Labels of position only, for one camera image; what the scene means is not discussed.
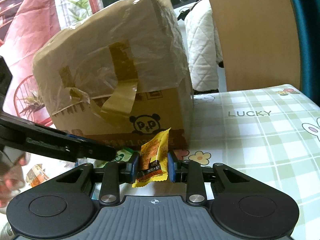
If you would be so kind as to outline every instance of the white cloth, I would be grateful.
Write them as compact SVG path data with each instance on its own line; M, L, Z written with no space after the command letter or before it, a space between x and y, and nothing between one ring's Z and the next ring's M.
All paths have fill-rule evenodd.
M217 89L217 64L223 61L218 31L209 0L200 1L185 18L188 63L192 86L197 91Z

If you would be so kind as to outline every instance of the gray ribbed plate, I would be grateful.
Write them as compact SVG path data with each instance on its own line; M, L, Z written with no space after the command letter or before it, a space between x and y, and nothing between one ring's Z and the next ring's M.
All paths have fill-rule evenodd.
M66 240L239 240L221 230L206 209L181 197L128 196L102 208L95 221ZM16 240L26 240L19 236Z

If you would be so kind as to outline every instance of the teal curtain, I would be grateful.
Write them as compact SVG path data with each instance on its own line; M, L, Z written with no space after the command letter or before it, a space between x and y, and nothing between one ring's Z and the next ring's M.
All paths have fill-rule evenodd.
M320 0L291 0L300 44L300 90L320 106Z

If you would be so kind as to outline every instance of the red chair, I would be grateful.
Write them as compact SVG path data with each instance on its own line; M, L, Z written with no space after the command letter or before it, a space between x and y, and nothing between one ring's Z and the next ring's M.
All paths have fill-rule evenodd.
M45 126L52 125L52 119L47 114L46 109L40 109L39 111L44 112L44 116L46 117L44 120L39 119L39 113L37 112L24 112L23 110L29 105L26 98L32 96L32 91L37 91L38 87L36 84L36 80L33 75L26 77L22 82L18 85L14 95L13 95L13 104L16 110L17 117L21 117L27 119L32 122L39 123Z

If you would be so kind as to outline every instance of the cardboard box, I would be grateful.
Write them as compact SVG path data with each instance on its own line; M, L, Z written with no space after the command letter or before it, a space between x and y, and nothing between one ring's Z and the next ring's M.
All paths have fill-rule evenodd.
M33 59L59 130L137 148L171 128L186 148L193 90L170 0L121 0L57 33Z

